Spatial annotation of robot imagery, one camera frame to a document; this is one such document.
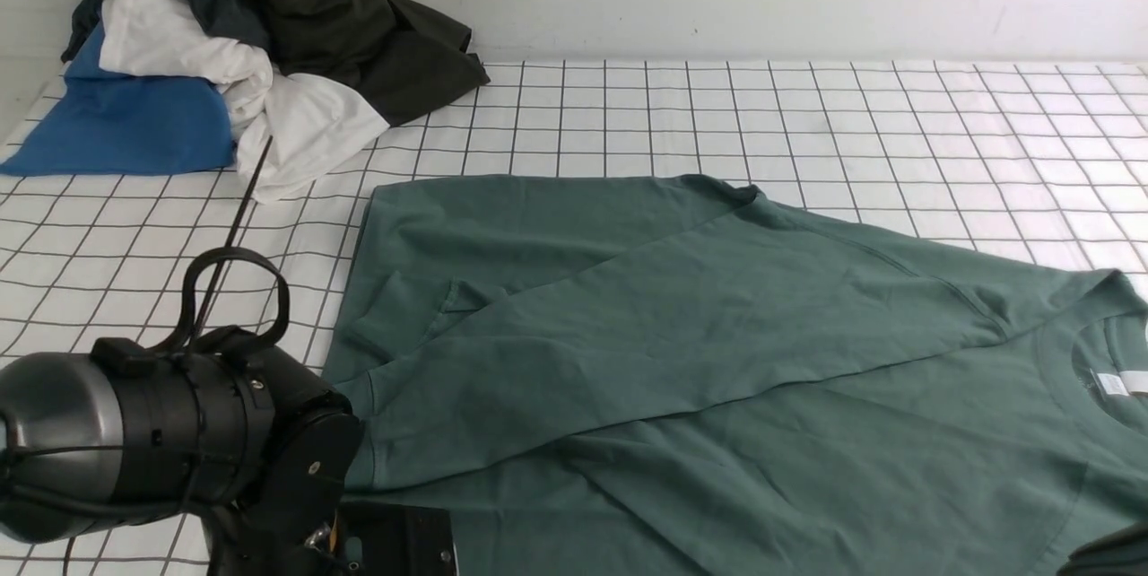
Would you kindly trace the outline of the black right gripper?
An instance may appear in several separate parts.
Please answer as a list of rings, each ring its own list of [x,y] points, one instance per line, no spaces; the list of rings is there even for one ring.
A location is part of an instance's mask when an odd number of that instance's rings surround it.
[[[1147,575],[1147,523],[1137,523],[1075,550],[1063,575]]]

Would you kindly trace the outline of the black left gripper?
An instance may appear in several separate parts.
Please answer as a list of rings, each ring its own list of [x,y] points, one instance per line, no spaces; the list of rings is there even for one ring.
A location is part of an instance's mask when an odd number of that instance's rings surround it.
[[[457,575],[450,514],[406,505],[341,505],[305,543],[320,575]]]

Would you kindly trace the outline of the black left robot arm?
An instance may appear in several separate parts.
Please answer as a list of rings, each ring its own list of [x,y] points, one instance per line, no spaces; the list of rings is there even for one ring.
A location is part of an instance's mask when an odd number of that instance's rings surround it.
[[[456,575],[445,511],[344,501],[364,425],[280,350],[164,358],[126,338],[3,367],[3,535],[189,515],[210,575]]]

